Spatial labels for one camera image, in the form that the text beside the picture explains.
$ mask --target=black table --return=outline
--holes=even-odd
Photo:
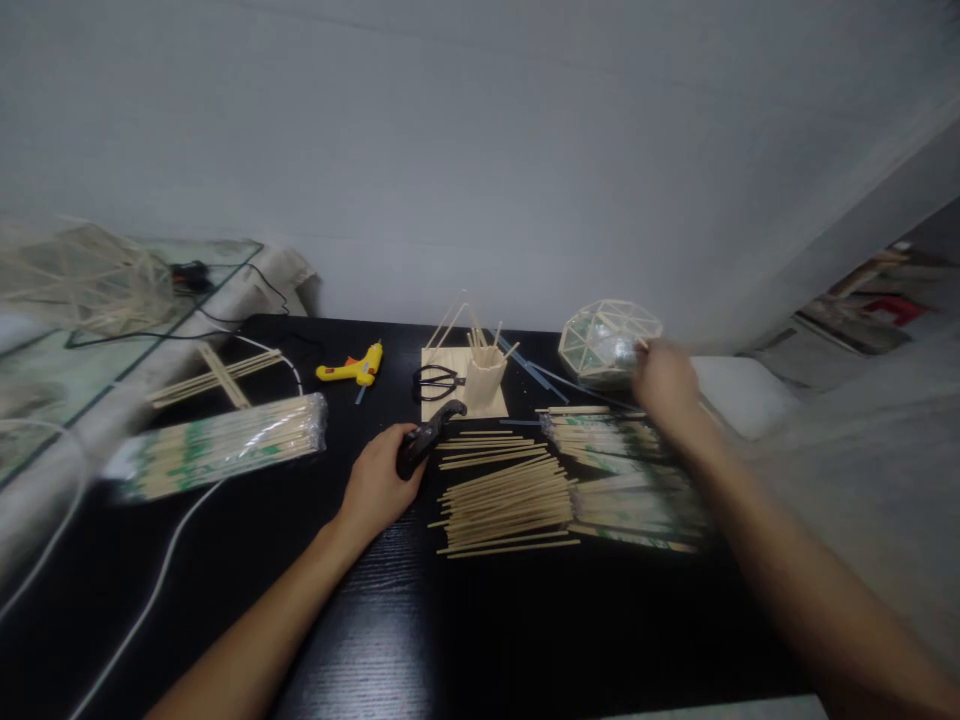
[[[410,377],[432,331],[263,315],[244,324],[297,364],[306,392],[326,395],[327,450],[232,479],[197,512],[160,601],[86,718],[141,717],[306,547],[336,512],[363,445],[392,423],[418,420]],[[561,370],[556,333],[504,335]],[[361,405],[352,382],[321,387],[317,365],[362,356],[377,339],[384,361]],[[233,362],[256,352],[231,339],[221,354]],[[295,393],[282,364],[240,385],[254,404]],[[514,419],[558,404],[516,363],[503,389]],[[207,393],[161,413],[154,427],[229,409],[221,393]],[[426,528],[446,482],[431,465],[410,511],[347,575],[274,717],[587,718],[810,691],[723,547],[690,556],[583,538],[572,548],[449,561],[435,554],[442,532]],[[197,497],[117,507],[104,487],[89,493],[0,628],[0,716],[69,714],[145,602],[168,536]]]

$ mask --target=hand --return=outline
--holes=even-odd
[[[367,443],[353,464],[337,525],[364,544],[403,515],[417,496],[426,461],[404,482],[397,475],[397,452],[413,423],[392,425]]]
[[[648,349],[637,345],[633,396],[650,419],[674,444],[691,450],[715,434],[700,407],[697,372],[686,353],[665,340],[651,340]]]

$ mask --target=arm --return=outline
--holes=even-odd
[[[353,466],[340,512],[304,553],[167,691],[148,720],[263,717],[307,631],[340,579],[413,502],[423,465],[404,482],[395,470],[404,433],[394,425]]]
[[[694,471],[747,583],[831,717],[955,717],[956,684],[726,447],[699,405],[690,361],[662,342],[638,360],[638,402]]]

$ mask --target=scissors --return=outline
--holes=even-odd
[[[439,370],[442,374],[424,379],[424,370]],[[455,370],[445,368],[443,365],[424,365],[413,374],[413,394],[417,400],[426,400],[428,402],[432,400],[443,400],[443,398],[450,395],[458,387],[466,385],[466,383],[467,379],[457,377]],[[443,388],[443,392],[438,395],[431,394],[427,396],[423,393],[423,388],[425,387]]]

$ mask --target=red object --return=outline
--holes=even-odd
[[[880,298],[879,300],[874,300],[869,305],[866,305],[863,309],[867,312],[876,312],[877,310],[880,310],[882,312],[895,315],[897,319],[893,321],[893,326],[903,327],[904,325],[909,325],[912,323],[930,308],[924,307],[923,305],[917,305],[916,303],[910,302],[906,298],[890,295],[885,298]]]

